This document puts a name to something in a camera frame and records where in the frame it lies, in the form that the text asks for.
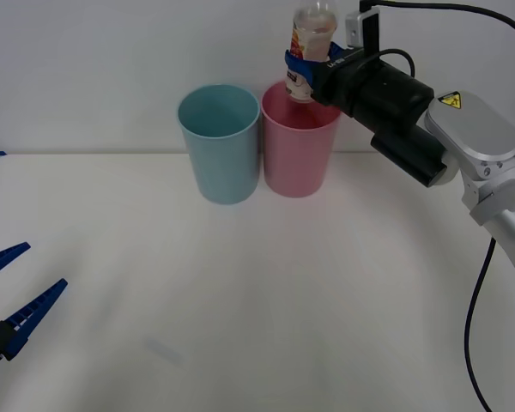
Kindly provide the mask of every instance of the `black cable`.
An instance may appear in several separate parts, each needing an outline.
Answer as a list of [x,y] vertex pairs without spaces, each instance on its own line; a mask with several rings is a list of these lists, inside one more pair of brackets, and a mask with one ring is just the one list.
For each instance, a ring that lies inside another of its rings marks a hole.
[[501,15],[495,11],[483,9],[481,7],[468,6],[463,4],[451,4],[451,3],[402,3],[392,2],[388,0],[361,0],[360,5],[362,6],[385,6],[395,7],[399,9],[437,9],[437,10],[456,10],[466,11],[468,13],[475,13],[476,15],[486,15],[492,17],[498,21],[503,21],[508,26],[511,26],[515,30],[515,21],[510,19],[506,15]]
[[[468,6],[463,4],[450,4],[450,3],[399,3],[392,2],[389,0],[361,0],[360,1],[360,11],[363,12],[365,9],[369,9],[373,5],[376,6],[385,6],[385,7],[396,7],[399,9],[438,9],[438,10],[456,10],[456,11],[466,11],[469,13],[475,13],[478,15],[485,15],[488,17],[492,17],[498,21],[502,21],[505,24],[509,25],[515,30],[515,21],[510,19],[505,15],[501,15],[500,13],[496,13],[495,11],[491,11],[488,9],[483,9],[481,7]],[[465,318],[465,330],[463,337],[463,351],[465,354],[465,366],[467,367],[467,372],[470,376],[471,384],[473,385],[473,389],[475,390],[475,394],[479,398],[482,407],[487,412],[492,412],[490,407],[487,404],[484,396],[482,395],[481,389],[477,384],[477,380],[475,377],[475,373],[473,372],[473,366],[471,365],[471,355],[470,355],[470,331],[471,331],[471,320],[473,319],[473,312],[475,310],[477,298],[479,297],[479,293],[481,292],[482,283],[484,282],[484,278],[487,275],[488,266],[490,265],[490,261],[492,260],[492,256],[494,254],[494,249],[496,247],[496,240],[494,238],[490,239],[490,245],[488,246],[487,256],[484,258],[484,262],[482,264],[481,272],[479,273],[479,278],[477,279],[477,283],[475,285],[475,289],[473,290],[473,295],[471,296],[470,308],[467,312],[467,317]]]
[[477,303],[477,298],[479,297],[479,292],[481,292],[481,286],[484,282],[484,278],[487,275],[488,266],[490,265],[490,261],[492,260],[492,255],[494,254],[494,248],[496,247],[496,240],[494,238],[490,239],[490,245],[488,246],[487,256],[484,258],[484,262],[482,264],[481,272],[479,273],[479,278],[477,279],[477,283],[475,285],[475,289],[473,289],[473,295],[471,296],[470,308],[467,311],[467,317],[465,318],[465,332],[463,336],[463,351],[465,352],[465,366],[467,367],[467,371],[470,375],[471,384],[473,385],[473,389],[475,389],[475,393],[481,402],[482,407],[487,412],[492,412],[490,407],[488,406],[487,401],[479,389],[479,384],[477,384],[477,379],[475,378],[475,373],[473,372],[473,366],[471,365],[471,355],[470,355],[470,331],[471,331],[471,319],[473,318],[473,311],[475,310],[475,305]]
[[377,53],[374,53],[372,56],[368,56],[367,58],[364,58],[361,60],[361,63],[359,64],[359,69],[372,62],[373,60],[377,58],[381,58],[382,56],[385,56],[387,54],[398,54],[399,56],[403,56],[407,62],[409,62],[410,66],[410,76],[415,77],[415,63],[412,56],[410,56],[407,52],[401,49],[385,49],[382,51],[378,51]]

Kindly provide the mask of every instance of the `plastic bottle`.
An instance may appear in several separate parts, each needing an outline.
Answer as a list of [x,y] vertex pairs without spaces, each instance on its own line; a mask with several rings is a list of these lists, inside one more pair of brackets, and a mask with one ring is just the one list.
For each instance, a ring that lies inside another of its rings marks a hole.
[[[301,0],[294,13],[290,53],[305,60],[325,61],[337,28],[336,13],[335,0]],[[286,74],[286,91],[298,102],[312,101],[306,79],[291,70]]]

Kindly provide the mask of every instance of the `robotic arm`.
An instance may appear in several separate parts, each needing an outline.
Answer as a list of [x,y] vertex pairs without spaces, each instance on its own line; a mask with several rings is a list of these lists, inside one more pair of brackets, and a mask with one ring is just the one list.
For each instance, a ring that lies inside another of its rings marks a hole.
[[[459,169],[471,217],[515,266],[515,128],[476,95],[435,97],[429,86],[381,61],[390,52],[406,53],[379,51],[379,10],[363,3],[346,19],[348,49],[332,45],[325,63],[287,52],[288,67],[307,79],[313,99],[366,126],[372,146],[425,186],[452,180]],[[416,125],[423,113],[427,130]]]

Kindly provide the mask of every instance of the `silver robot arm segment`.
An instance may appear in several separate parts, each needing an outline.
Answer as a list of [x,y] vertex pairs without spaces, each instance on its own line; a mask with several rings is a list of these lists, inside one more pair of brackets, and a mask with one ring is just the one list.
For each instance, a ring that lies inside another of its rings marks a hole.
[[515,266],[515,128],[469,92],[433,100],[425,124],[457,160],[471,217]]

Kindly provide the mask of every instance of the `pink cup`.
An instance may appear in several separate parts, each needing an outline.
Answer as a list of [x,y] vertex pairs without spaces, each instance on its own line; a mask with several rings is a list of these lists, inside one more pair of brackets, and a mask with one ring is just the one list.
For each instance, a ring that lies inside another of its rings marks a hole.
[[316,101],[296,103],[284,82],[265,92],[261,108],[267,185],[286,197],[313,194],[323,184],[340,111]]

